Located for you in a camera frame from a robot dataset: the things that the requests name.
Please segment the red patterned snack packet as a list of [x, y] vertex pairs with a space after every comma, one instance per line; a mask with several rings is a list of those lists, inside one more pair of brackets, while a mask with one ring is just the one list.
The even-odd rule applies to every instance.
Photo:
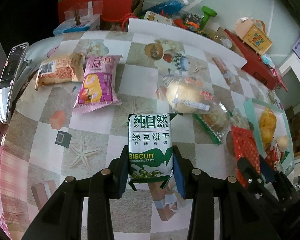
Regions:
[[243, 177], [243, 173], [239, 170], [238, 161], [240, 158], [246, 158], [256, 170], [258, 175], [260, 175], [260, 155], [251, 130], [232, 126], [231, 133], [237, 161], [237, 178], [241, 185], [247, 189], [248, 180]]

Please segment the small cream round pastry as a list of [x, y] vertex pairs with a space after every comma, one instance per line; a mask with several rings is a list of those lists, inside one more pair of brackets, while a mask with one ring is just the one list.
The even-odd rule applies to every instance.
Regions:
[[280, 152], [285, 152], [288, 149], [289, 138], [287, 135], [278, 137], [276, 139], [276, 143], [277, 143], [277, 146], [278, 146]]

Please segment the green white biscuit pack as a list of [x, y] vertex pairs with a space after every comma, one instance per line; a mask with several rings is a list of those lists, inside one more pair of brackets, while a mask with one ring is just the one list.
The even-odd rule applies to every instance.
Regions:
[[165, 181], [173, 171], [170, 116], [132, 114], [128, 124], [131, 181], [140, 184]]

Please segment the yellow cake packet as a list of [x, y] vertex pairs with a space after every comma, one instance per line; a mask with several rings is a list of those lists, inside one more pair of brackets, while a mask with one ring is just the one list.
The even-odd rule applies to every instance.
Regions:
[[274, 138], [276, 124], [277, 118], [275, 114], [269, 107], [266, 107], [259, 119], [259, 129], [264, 150], [271, 144]]

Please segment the green edged round cake packet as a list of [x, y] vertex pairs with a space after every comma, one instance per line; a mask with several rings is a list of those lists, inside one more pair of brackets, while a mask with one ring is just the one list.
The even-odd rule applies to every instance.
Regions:
[[231, 114], [228, 111], [221, 111], [221, 113], [193, 114], [193, 117], [209, 135], [214, 144], [220, 145], [223, 143], [223, 137], [230, 126]]

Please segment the pink snack packet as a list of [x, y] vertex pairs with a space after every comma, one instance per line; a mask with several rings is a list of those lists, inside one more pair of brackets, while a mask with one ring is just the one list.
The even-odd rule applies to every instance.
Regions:
[[91, 56], [86, 60], [82, 85], [73, 107], [74, 114], [89, 113], [120, 105], [115, 92], [115, 76], [121, 55]]

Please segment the clear round bun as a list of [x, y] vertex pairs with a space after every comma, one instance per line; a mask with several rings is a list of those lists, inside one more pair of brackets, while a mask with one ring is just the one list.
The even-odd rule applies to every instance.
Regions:
[[195, 75], [166, 74], [158, 77], [158, 98], [171, 112], [180, 114], [226, 114], [228, 109]]

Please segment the orange bread packet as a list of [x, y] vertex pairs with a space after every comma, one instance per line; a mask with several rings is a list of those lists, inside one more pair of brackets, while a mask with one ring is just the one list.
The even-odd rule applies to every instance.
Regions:
[[83, 81], [82, 55], [64, 54], [44, 60], [38, 69], [35, 90], [45, 85]]

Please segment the dark red biscuit packet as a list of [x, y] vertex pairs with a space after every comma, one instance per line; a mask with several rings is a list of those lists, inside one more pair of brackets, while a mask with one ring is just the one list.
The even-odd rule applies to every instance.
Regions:
[[275, 171], [278, 171], [280, 169], [280, 161], [281, 161], [281, 152], [277, 146], [277, 144], [275, 144], [274, 146], [269, 146], [266, 149], [266, 158], [265, 161], [267, 162], [267, 164]]

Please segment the green foil snack packet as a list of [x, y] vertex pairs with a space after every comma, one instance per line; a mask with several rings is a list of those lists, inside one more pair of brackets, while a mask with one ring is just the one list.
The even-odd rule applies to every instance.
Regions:
[[294, 169], [294, 154], [291, 151], [285, 151], [281, 159], [281, 170], [285, 175], [289, 175]]

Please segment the smartphone on stand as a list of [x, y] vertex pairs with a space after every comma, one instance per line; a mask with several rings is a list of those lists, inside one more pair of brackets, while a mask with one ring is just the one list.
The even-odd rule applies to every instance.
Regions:
[[0, 121], [4, 124], [7, 124], [11, 118], [13, 92], [17, 86], [17, 77], [22, 70], [28, 47], [27, 42], [13, 47], [4, 65], [0, 79]]

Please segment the clear tissue box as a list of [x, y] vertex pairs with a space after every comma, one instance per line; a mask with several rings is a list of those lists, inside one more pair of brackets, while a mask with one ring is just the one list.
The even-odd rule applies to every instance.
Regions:
[[64, 33], [75, 33], [100, 29], [100, 18], [103, 12], [102, 1], [77, 3], [61, 12], [60, 25], [53, 31], [55, 36]]

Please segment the red paper bag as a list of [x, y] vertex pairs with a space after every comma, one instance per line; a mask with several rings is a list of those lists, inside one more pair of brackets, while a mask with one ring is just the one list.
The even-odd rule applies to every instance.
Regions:
[[102, 1], [103, 9], [100, 18], [100, 29], [109, 30], [111, 25], [122, 23], [124, 17], [132, 13], [139, 5], [140, 0], [76, 0], [78, 3]]

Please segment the green dumbbell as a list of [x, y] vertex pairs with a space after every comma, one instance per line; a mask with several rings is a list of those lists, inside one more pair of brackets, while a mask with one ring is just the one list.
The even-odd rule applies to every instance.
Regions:
[[213, 9], [206, 7], [206, 6], [202, 7], [202, 12], [203, 12], [203, 16], [202, 16], [201, 23], [200, 23], [200, 30], [204, 29], [204, 27], [206, 26], [207, 22], [209, 21], [209, 19], [211, 17], [217, 16], [216, 11], [214, 11]]

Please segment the white shelf frame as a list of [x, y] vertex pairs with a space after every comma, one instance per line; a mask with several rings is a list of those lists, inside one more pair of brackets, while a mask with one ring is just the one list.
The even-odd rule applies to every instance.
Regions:
[[294, 52], [279, 66], [279, 71], [282, 76], [286, 75], [290, 70], [293, 71], [300, 83], [300, 59]]

